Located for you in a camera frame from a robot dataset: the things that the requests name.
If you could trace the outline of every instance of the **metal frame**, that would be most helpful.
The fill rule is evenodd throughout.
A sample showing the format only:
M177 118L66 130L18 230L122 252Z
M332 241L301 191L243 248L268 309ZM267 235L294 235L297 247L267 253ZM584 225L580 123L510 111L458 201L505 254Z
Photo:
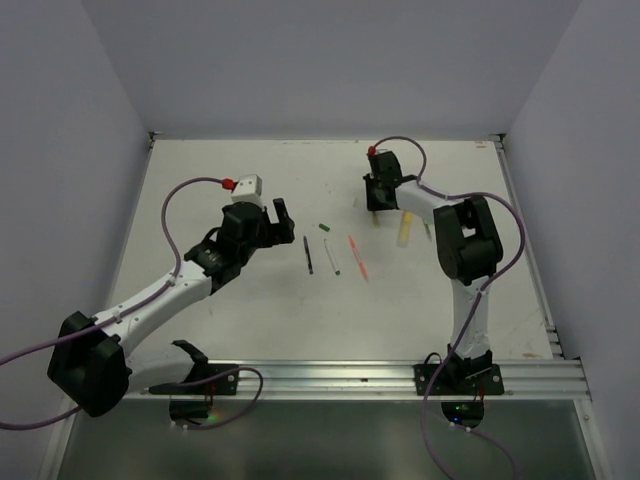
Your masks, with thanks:
M264 376L262 400L281 401L422 401L416 394L413 365L416 361L245 361L220 360L252 366ZM506 393L488 397L491 401L589 400L589 390L579 360L498 362ZM241 372L237 395L227 400L253 398L258 379ZM129 399L166 400L165 395L146 391L127 395ZM201 399L201 396L172 396L173 399ZM471 397L429 396L429 401L469 400Z
M580 429L582 431L582 438L587 447L589 458L591 459L591 466L596 479L598 480L612 480L613 470L611 464L607 459L607 454L604 450L604 444L602 443L602 437L598 431L596 420L593 416L593 408L590 400L575 400L576 414L578 415L578 422L580 423Z

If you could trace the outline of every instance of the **marker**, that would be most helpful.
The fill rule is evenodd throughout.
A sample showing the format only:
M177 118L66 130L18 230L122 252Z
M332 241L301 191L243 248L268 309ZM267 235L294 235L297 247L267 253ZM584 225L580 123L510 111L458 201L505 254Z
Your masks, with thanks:
M362 278L364 278L365 282L369 281L369 275L367 274L367 269L362 262L362 258L360 258L360 252L358 252L358 247L356 247L356 242L353 241L351 235L349 235L349 245L351 245L351 251L353 252L353 256L356 257L356 262L358 263L358 267L360 267L360 273L362 274Z
M327 251L327 256L329 257L329 262L331 263L331 268L333 268L333 273L335 273L336 275L340 275L340 267L338 267L338 261L333 255L331 247L329 246L329 242L327 242L326 238L324 239L324 249Z
M313 275L313 265L311 265L311 253L309 252L309 241L307 240L307 236L302 237L302 241L304 242L304 253L307 256L307 267L309 267L309 275Z

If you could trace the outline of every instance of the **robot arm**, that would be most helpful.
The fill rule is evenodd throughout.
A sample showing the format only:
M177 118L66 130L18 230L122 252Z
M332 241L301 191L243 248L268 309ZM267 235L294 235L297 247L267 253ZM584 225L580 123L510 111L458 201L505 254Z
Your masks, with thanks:
M420 187L413 175L403 176L391 151L369 151L371 173L364 177L367 209L405 210L434 224L440 266L453 288L453 333L458 338L480 286L496 272L503 250L491 211L483 197L454 203ZM450 383L461 383L491 369L487 334L488 291L456 348Z
M236 278L257 249L293 242L294 222L284 201L273 201L278 223L271 223L261 190L257 175L242 177L233 185L233 204L222 209L222 225L184 255L176 277L172 271L114 308L92 318L76 312L63 322L59 337L88 328L94 331L56 346L47 374L90 416L108 412L128 391L216 373L210 371L207 357L183 340L154 357L134 350L180 311ZM166 291L148 301L167 284ZM121 313L145 300L146 305L134 313ZM106 326L95 328L101 323Z

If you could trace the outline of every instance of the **purple cable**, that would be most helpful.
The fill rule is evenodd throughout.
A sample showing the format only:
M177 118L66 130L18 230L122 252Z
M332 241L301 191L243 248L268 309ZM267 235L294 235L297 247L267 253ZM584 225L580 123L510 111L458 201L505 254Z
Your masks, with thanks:
M218 373L217 375L214 375L214 376L209 377L209 378L205 378L203 380L196 380L194 382L187 382L187 383L180 383L179 384L181 387L198 387L200 385L206 385L206 384L215 382L216 380L218 380L220 378L223 378L223 377L226 377L227 375L230 375L230 374L233 374L233 373L240 373L240 372L252 372L252 373L255 373L258 376L258 379L260 380L260 385L258 386L258 391L256 392L255 396L253 397L253 400L251 400L246 407L244 407L238 413L235 413L234 415L231 415L229 418L226 418L226 419L221 420L219 422L213 423L211 425L187 425L187 429L188 430L213 430L214 428L220 428L220 427L222 427L224 425L227 425L227 424L239 419L240 417L246 415L247 413L249 413L251 410L253 410L255 408L256 403L258 402L258 398L260 397L260 394L262 393L262 387L264 386L264 377L255 368L252 368L252 367L238 367L238 368L232 368L230 370L227 370L226 372Z
M380 144L387 142L389 140L404 140L411 143L412 145L417 147L418 150L420 150L420 153L422 155L422 167L418 172L417 180L416 180L418 182L418 186L420 187L420 189L424 190L425 192L431 195L441 198L443 200L461 200L461 199L472 197L472 196L482 196L482 197L495 200L496 202L500 203L503 207L505 207L509 211L509 213L513 216L518 226L518 232L520 234L520 245L518 246L518 250L516 251L516 254L513 256L511 261L507 263L503 268L498 270L493 276L491 276L486 282L484 282L478 289L478 294L476 295L473 301L473 304L471 305L471 309L469 310L469 315L467 316L467 319L465 320L462 326L462 329L460 330L458 338L456 338L456 340L453 342L453 345L451 345L451 349L449 350L449 353L444 358L444 360L440 362L440 365L438 365L438 368L436 368L436 371L433 373L433 375L429 379L429 383L427 384L427 389L424 393L424 400L422 402L422 418L420 421L420 427L422 430L422 439L424 441L425 446L427 447L427 451L429 452L429 455L431 455L431 458L433 459L435 464L438 466L438 468L448 478L452 480L456 480L456 477L454 476L454 474L447 468L447 466L444 464L442 459L433 450L433 444L431 443L431 440L427 435L427 404L428 404L429 394L433 389L433 386L435 384L436 379L438 378L438 375L440 375L440 373L444 369L447 362L451 359L451 357L455 353L456 348L458 348L458 345L460 345L460 342L462 341L462 337L464 336L464 333L469 327L469 324L471 323L471 320L473 319L473 316L475 315L476 310L478 309L478 305L480 305L480 300L482 299L482 296L484 295L485 290L489 287L489 285L491 285L498 278L504 275L508 270L510 270L511 267L513 267L516 264L516 262L520 260L520 257L522 257L522 254L524 253L524 248L525 248L526 233L524 229L524 223L522 222L522 219L518 215L518 212L516 212L516 210L506 200L504 200L502 197L499 197L498 195L495 195L493 193L488 193L488 192L471 192L471 193L462 193L457 195L445 195L444 193L438 192L437 190L433 190L432 188L421 184L420 182L422 180L422 175L424 174L427 168L427 153L425 152L424 148L422 148L422 145L420 145L418 142L416 142L414 139L410 137L394 135L394 136L383 138L382 140L375 143L373 146L377 148ZM471 433L473 433L478 437L484 438L485 440L493 443L497 448L502 450L502 452L509 459L509 463L511 464L511 468L513 471L513 479L518 480L521 478L520 468L518 467L518 464L516 463L515 458L504 445L502 445L500 442L498 442L491 436L487 435L486 433L476 431L473 429L471 430Z
M420 171L418 172L418 181L419 181L422 178L422 175L424 175L424 171L427 169L427 152L424 151L424 148L422 148L422 145L420 145L411 137L405 137L402 135L392 135L391 137L385 137L382 140L378 140L376 143L373 144L373 147L378 148L379 145L383 144L384 142L388 142L389 140L403 140L405 142L409 142L410 144L415 146L418 150L420 150L420 153L422 154L422 166L420 167Z
M178 250L178 247L176 246L176 243L173 241L173 238L171 237L171 234L169 233L169 228L167 227L167 207L169 206L169 202L171 201L171 199L173 198L173 196L180 190L182 190L184 187L186 187L187 185L191 185L192 183L197 183L197 182L213 182L213 183L218 183L218 184L222 184L222 180L219 180L217 178L213 178L213 177L197 177L197 178L192 178L191 180L187 180L186 182L182 182L180 185L178 185L177 187L175 187L173 190L171 190L169 192L169 195L167 195L167 198L165 198L164 202L162 203L162 211L160 213L160 218L161 218L161 223L162 223L162 231L164 232L164 236L167 239L167 242L169 242L169 247L171 248L171 251L173 252L173 255L175 257L175 266L173 268L173 272L172 272L172 276L176 277L178 275L178 273L180 272L180 251ZM153 302L156 298L158 298L160 295L162 295L164 292L166 292L169 287L171 286L170 282L166 282L162 287L160 287L158 290L156 290L154 293L152 293L151 295L149 295L147 298L145 298L144 300L141 300L140 302L136 303L135 305L132 305L131 307L123 310L121 312L121 317L124 317L126 315L130 315L133 312L136 312L138 310L140 310L142 307L148 305L149 303ZM80 332L76 332L76 333L72 333L70 335L65 335L64 337L59 337L53 340L48 340L46 342L42 342L39 343L37 345L33 345L31 347L27 347L24 348L22 350L19 350L15 353L12 353L10 355L7 355L4 358L0 359L0 367L2 367L3 365L6 365L7 363L13 362L14 360L17 360L21 357L24 357L25 355L29 355L31 353L35 353L35 352L39 352L40 350L44 350L45 348L50 348L50 347L54 347L56 345L61 345L63 343L67 343L70 342L71 340L75 340L77 338L80 337L84 337L85 335L88 335L90 333L93 333L97 330L101 330L105 327L108 327L109 325L111 325L112 323L114 323L117 319L115 317L111 317L103 322L100 322L92 327L86 328ZM65 412L61 415L58 415L57 417L53 417L50 418L48 420L42 420L40 422L35 422L35 423L26 423L26 424L13 424L13 423L4 423L4 422L0 422L0 430L11 430L11 431L26 431L26 430L35 430L37 428L42 428L42 427L47 427L49 425L52 425L56 422L59 422L61 420L64 420L66 418L69 418L70 416L78 413L81 410L80 407L74 407L71 410L69 410L68 412Z

